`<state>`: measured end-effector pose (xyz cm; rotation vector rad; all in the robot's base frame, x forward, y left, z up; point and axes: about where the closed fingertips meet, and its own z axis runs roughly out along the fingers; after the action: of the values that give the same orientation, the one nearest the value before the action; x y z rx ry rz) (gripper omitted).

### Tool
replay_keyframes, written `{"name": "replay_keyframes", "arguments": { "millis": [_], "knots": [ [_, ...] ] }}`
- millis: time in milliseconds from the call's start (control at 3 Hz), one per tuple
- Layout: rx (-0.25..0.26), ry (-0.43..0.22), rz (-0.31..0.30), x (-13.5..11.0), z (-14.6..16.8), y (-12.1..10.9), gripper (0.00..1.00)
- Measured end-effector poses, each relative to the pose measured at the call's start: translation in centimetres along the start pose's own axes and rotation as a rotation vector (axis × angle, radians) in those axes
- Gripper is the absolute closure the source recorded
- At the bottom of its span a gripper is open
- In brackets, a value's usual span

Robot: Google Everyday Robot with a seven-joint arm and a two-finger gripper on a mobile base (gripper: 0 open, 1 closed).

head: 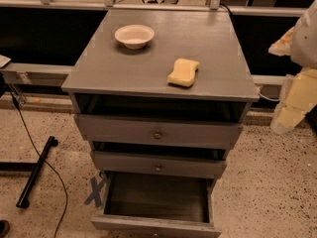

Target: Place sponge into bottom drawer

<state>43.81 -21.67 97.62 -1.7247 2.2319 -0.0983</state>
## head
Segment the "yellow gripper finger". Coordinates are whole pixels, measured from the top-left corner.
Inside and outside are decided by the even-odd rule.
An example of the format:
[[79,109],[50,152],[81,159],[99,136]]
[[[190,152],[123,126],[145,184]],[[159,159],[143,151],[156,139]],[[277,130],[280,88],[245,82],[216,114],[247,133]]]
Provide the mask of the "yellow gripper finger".
[[304,67],[295,76],[288,74],[280,90],[270,129],[278,135],[292,131],[316,105],[317,69]]
[[290,56],[293,32],[294,28],[290,28],[279,40],[270,45],[268,52],[279,57]]

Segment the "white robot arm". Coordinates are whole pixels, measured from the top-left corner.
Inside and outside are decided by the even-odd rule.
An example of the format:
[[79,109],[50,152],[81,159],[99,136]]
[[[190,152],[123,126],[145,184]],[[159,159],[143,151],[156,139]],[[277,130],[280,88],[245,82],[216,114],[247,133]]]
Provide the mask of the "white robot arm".
[[298,19],[268,52],[276,56],[290,56],[302,70],[288,76],[282,85],[270,129],[284,134],[294,129],[317,105],[317,0]]

